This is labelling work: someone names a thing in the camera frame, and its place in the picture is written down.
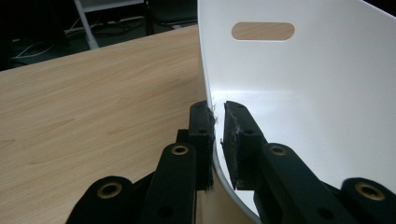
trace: black chair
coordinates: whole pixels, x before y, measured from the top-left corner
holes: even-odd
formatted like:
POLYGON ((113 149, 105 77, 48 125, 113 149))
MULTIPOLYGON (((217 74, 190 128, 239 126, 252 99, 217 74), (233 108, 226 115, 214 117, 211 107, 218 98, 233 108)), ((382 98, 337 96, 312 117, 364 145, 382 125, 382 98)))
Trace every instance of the black chair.
POLYGON ((145 4, 151 27, 153 22, 165 26, 197 22, 197 0, 145 0, 145 4))

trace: oval cutout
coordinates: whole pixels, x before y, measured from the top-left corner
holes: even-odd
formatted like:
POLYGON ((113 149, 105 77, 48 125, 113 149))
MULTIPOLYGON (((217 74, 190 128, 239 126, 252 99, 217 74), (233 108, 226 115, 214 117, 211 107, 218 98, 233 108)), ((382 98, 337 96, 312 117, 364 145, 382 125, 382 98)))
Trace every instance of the oval cutout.
POLYGON ((294 34, 288 22, 238 22, 232 30, 237 40, 287 40, 294 34))

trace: dark floor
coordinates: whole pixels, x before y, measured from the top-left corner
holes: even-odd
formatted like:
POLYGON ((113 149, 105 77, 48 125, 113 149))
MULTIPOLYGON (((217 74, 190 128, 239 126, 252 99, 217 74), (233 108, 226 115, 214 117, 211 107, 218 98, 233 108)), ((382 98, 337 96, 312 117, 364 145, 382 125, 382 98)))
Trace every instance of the dark floor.
MULTIPOLYGON (((156 34, 171 31, 171 27, 154 25, 156 34)), ((90 50, 85 32, 82 28, 65 31, 67 44, 53 44, 18 40, 12 43, 12 66, 19 67, 32 63, 63 57, 70 54, 90 50)), ((92 33, 98 42, 99 48, 120 42, 146 36, 146 24, 143 18, 127 19, 110 24, 97 23, 92 27, 92 33)))

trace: wooden table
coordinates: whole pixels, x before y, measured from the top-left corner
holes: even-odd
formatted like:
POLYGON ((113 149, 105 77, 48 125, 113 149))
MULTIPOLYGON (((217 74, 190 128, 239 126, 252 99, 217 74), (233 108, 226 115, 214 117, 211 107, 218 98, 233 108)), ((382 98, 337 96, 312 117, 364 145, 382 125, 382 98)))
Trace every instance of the wooden table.
POLYGON ((196 26, 0 73, 0 223, 65 223, 108 175, 156 168, 198 97, 196 26))

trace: oval hole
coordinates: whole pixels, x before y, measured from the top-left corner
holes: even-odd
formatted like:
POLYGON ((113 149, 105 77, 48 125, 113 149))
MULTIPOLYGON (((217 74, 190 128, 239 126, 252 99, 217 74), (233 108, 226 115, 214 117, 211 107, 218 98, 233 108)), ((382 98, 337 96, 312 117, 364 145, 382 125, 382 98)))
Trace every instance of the oval hole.
POLYGON ((287 40, 294 34, 288 22, 238 22, 232 30, 237 40, 287 40))

